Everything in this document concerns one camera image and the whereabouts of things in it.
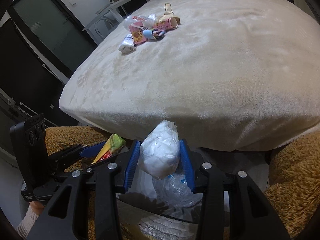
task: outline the clear plastic bag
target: clear plastic bag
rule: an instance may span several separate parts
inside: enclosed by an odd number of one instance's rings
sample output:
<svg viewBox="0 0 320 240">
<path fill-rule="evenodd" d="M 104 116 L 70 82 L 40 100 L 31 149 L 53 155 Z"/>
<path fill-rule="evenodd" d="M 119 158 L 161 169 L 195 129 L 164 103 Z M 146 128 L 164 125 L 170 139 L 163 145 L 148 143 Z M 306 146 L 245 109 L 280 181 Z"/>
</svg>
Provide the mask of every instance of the clear plastic bag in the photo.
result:
<svg viewBox="0 0 320 240">
<path fill-rule="evenodd" d="M 138 166 L 157 179 L 173 174 L 180 160 L 180 144 L 174 122 L 163 120 L 140 147 Z"/>
<path fill-rule="evenodd" d="M 152 185 L 160 199 L 176 207 L 188 208 L 202 200 L 202 193 L 191 192 L 183 172 L 164 179 L 153 178 Z"/>
<path fill-rule="evenodd" d="M 146 29 L 152 29 L 153 25 L 157 22 L 157 16 L 155 14 L 150 14 L 148 17 L 143 15 L 129 15 L 124 19 L 123 26 L 126 30 L 130 31 L 129 26 L 134 25 L 136 22 L 142 22 Z"/>
</svg>

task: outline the metal screw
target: metal screw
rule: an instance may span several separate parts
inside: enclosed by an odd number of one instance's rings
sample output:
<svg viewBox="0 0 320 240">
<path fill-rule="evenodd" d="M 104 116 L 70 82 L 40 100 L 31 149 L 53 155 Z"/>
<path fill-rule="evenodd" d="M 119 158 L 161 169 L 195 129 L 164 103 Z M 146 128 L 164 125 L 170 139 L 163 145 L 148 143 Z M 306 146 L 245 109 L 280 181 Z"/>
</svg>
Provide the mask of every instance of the metal screw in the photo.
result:
<svg viewBox="0 0 320 240">
<path fill-rule="evenodd" d="M 245 178 L 247 176 L 247 173 L 245 171 L 239 171 L 238 175 L 240 178 Z"/>
<path fill-rule="evenodd" d="M 108 164 L 108 168 L 110 169 L 110 170 L 113 170 L 113 169 L 115 169 L 117 167 L 117 164 L 116 163 L 109 163 Z"/>
<path fill-rule="evenodd" d="M 202 167 L 204 169 L 211 169 L 212 165 L 211 165 L 211 163 L 202 163 Z"/>
<path fill-rule="evenodd" d="M 81 174 L 81 172 L 80 171 L 74 171 L 73 173 L 72 173 L 72 177 L 78 177 L 79 175 Z"/>
</svg>

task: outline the candy wrapper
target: candy wrapper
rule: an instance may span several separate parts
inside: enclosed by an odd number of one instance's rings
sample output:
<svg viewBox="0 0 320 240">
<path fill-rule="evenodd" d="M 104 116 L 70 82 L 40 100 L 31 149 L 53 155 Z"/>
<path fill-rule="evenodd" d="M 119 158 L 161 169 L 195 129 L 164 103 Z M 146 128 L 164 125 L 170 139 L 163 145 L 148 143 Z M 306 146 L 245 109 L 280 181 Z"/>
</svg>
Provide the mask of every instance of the candy wrapper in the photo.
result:
<svg viewBox="0 0 320 240">
<path fill-rule="evenodd" d="M 154 29 L 161 30 L 161 31 L 172 30 L 172 29 L 176 29 L 177 27 L 178 27 L 178 23 L 175 18 L 169 18 L 153 25 Z"/>
<path fill-rule="evenodd" d="M 103 161 L 106 158 L 109 158 L 112 155 L 115 155 L 121 151 L 121 149 L 125 146 L 125 140 L 123 140 L 120 136 L 113 133 L 108 141 L 106 141 L 105 145 L 98 153 L 97 157 L 94 159 L 92 164 Z"/>
<path fill-rule="evenodd" d="M 129 26 L 129 29 L 136 45 L 147 41 L 147 38 L 143 36 L 145 28 L 142 22 L 135 22 Z"/>
<path fill-rule="evenodd" d="M 151 30 L 144 30 L 142 32 L 142 34 L 144 37 L 146 37 L 149 40 L 159 41 L 159 40 L 163 39 L 163 37 L 165 35 L 165 31 L 151 29 Z"/>
<path fill-rule="evenodd" d="M 128 34 L 122 43 L 119 46 L 119 51 L 121 51 L 124 54 L 128 54 L 130 52 L 133 52 L 136 50 L 136 46 L 134 44 L 134 40 L 132 38 L 131 34 Z"/>
</svg>

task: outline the human hand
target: human hand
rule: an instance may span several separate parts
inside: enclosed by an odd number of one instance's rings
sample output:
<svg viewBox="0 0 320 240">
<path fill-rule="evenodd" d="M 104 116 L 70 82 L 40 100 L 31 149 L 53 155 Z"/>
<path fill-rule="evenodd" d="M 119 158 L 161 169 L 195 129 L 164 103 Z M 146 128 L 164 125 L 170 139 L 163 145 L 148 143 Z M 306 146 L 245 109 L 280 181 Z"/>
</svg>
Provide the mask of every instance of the human hand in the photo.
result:
<svg viewBox="0 0 320 240">
<path fill-rule="evenodd" d="M 31 207 L 32 211 L 38 216 L 44 210 L 44 205 L 42 205 L 39 201 L 30 202 L 30 207 Z"/>
</svg>

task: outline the white fleece blanket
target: white fleece blanket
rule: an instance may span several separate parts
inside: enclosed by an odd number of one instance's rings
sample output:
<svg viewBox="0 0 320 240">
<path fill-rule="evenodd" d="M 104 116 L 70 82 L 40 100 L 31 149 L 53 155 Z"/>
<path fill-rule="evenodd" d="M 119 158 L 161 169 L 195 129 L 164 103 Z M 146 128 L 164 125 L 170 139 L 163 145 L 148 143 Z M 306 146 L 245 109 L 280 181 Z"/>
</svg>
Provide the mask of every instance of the white fleece blanket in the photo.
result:
<svg viewBox="0 0 320 240">
<path fill-rule="evenodd" d="M 181 18 L 163 40 L 118 51 L 123 23 L 80 65 L 60 108 L 143 140 L 163 119 L 194 147 L 270 150 L 320 127 L 320 26 L 286 0 L 151 0 Z"/>
</svg>

